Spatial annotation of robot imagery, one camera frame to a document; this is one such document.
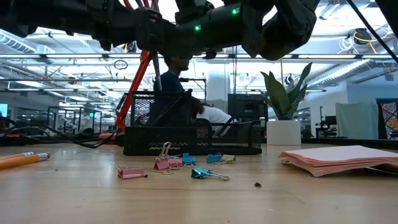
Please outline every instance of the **desk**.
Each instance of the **desk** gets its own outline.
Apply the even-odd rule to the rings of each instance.
[[[153,157],[126,157],[115,146],[2,147],[0,155],[52,156],[0,170],[0,223],[397,223],[395,177],[359,170],[315,178],[279,164],[279,153],[290,149],[299,147],[269,147],[267,154],[238,156],[235,164],[207,166],[231,176],[223,182],[193,180],[190,169],[150,173]],[[205,164],[204,157],[197,160]],[[118,165],[145,167],[149,178],[119,180]]]

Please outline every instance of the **black mesh organizer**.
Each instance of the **black mesh organizer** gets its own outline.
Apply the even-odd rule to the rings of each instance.
[[[191,122],[191,92],[133,93],[131,127],[126,127],[124,155],[157,156],[163,143],[171,142],[169,154],[189,152],[209,155],[261,154],[260,121],[211,124],[206,119]]]

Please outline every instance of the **ceiling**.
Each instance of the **ceiling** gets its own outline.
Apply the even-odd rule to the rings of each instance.
[[[132,5],[136,7],[135,1],[130,0]],[[211,0],[216,7],[222,5],[220,0]],[[319,17],[324,13],[327,7],[328,1],[322,1],[316,10],[316,14]],[[390,30],[387,21],[382,15],[378,7],[374,7],[370,4],[372,0],[357,0],[354,1],[364,14],[365,18],[369,23],[376,29],[381,37],[386,42],[390,42],[396,39],[392,31]],[[174,1],[160,0],[159,2],[160,11],[165,19],[174,21],[174,13],[178,11]],[[274,8],[265,18],[264,22],[267,22],[277,10]],[[339,11],[329,15],[327,19],[318,19],[317,24],[314,28],[312,38],[310,41],[295,50],[294,54],[363,54],[373,53],[369,44],[357,45],[353,43],[353,38],[345,39],[347,33],[353,32],[355,28],[364,27],[358,16],[349,6],[343,6]],[[19,39],[19,41],[25,43],[36,49],[36,53],[48,53],[48,54],[105,54],[105,53],[118,53],[124,54],[125,49],[122,46],[114,47],[110,52],[105,52],[101,49],[99,43],[93,40],[88,35],[75,34],[74,36],[66,35],[64,31],[52,30],[46,28],[38,28],[37,31],[28,36],[26,39]],[[231,49],[224,49],[224,53],[232,52]],[[6,45],[0,44],[0,53],[5,54],[20,54],[21,52],[14,50]],[[239,48],[239,54],[245,54],[245,52]],[[43,78],[45,74],[49,78],[85,78],[85,79],[123,79],[132,80],[136,74],[139,66],[138,58],[125,58],[124,61],[128,63],[128,67],[124,70],[118,70],[114,65],[117,59],[82,59],[82,58],[64,58],[64,59],[52,59],[52,64],[46,64],[35,60],[26,59],[8,59],[7,62],[14,64],[15,66],[24,67],[25,69],[31,70],[34,74],[41,75],[29,75],[30,78]],[[295,78],[299,78],[302,69],[309,61],[305,60],[290,60],[288,62],[282,60],[277,62],[270,62],[264,59],[240,59],[236,68],[237,88],[238,89],[265,89],[264,79],[261,77],[259,71],[268,72],[272,71],[275,76],[281,79],[281,70],[284,75],[292,74]],[[340,63],[350,63],[349,60],[340,60],[329,62],[327,60],[316,61],[312,67],[310,76],[318,76],[323,72],[339,65]],[[165,72],[167,66],[160,60],[160,71]],[[229,77],[233,71],[232,60],[221,59],[214,61],[205,61],[202,59],[193,59],[190,62],[190,69],[182,73],[182,77],[187,78],[208,78],[212,73],[224,72],[225,77]],[[6,74],[0,74],[3,78],[7,78]],[[152,81],[154,78],[154,68],[152,64],[147,69],[144,81],[141,83],[140,89],[152,89]],[[118,88],[128,89],[131,86],[131,82],[84,82],[71,85],[68,83],[43,83],[48,85],[49,88]],[[13,88],[30,88],[32,86],[23,85],[21,83],[11,83]],[[183,83],[185,89],[193,88],[195,90],[194,95],[199,98],[204,98],[203,88],[205,87],[203,82],[188,82]],[[68,93],[62,91],[53,91],[63,96]],[[97,93],[80,93],[79,96],[86,96],[87,98],[94,98],[98,101],[109,100],[111,102],[117,102],[122,96],[124,91],[110,93],[105,99],[98,98]]]

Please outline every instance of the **person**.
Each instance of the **person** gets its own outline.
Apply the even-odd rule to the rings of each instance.
[[[192,97],[191,99],[192,107],[192,119],[202,118],[207,119],[210,123],[237,123],[231,115],[225,113],[224,111],[214,108],[206,103],[202,103],[199,99]]]
[[[164,55],[164,62],[169,70],[160,76],[162,91],[180,93],[184,90],[178,78],[182,71],[187,71],[189,69],[189,61],[190,59]],[[157,80],[155,80],[154,83],[154,91],[160,91]]]

